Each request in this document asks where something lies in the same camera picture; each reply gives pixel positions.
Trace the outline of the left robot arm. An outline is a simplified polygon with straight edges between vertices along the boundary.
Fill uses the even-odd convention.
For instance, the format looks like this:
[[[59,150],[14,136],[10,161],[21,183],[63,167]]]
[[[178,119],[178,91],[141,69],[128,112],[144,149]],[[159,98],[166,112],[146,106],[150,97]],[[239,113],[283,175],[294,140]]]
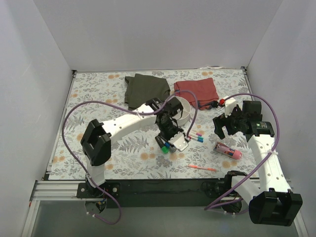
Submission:
[[[158,99],[149,100],[136,110],[113,120],[92,120],[80,142],[87,161],[86,182],[89,184],[89,193],[96,198],[104,194],[104,164],[111,157],[112,145],[142,127],[156,124],[160,130],[158,135],[164,141],[179,151],[185,150],[188,147],[186,134],[174,118],[182,112],[181,102],[173,97],[162,105]]]

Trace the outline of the green cap black highlighter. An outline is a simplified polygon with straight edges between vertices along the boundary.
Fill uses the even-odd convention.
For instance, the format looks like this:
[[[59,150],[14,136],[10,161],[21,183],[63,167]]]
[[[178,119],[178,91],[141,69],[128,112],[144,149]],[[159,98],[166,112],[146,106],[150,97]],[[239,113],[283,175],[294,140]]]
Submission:
[[[164,142],[161,140],[161,138],[159,136],[156,136],[155,137],[155,140],[158,144],[158,146],[160,147],[161,151],[164,153],[164,154],[167,154],[168,153],[168,148],[165,146]]]

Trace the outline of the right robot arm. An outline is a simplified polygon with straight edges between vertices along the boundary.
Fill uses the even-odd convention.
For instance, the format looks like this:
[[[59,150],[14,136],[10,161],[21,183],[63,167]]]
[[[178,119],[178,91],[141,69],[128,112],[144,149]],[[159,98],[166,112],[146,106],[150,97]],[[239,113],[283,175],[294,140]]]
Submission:
[[[275,151],[277,138],[270,122],[262,120],[259,101],[243,101],[242,107],[234,98],[222,99],[225,112],[215,117],[215,134],[225,135],[241,132],[252,150],[259,174],[260,187],[256,187],[244,172],[230,171],[224,178],[224,196],[239,196],[247,203],[249,217],[254,224],[291,226],[303,200],[292,191],[279,164]]]

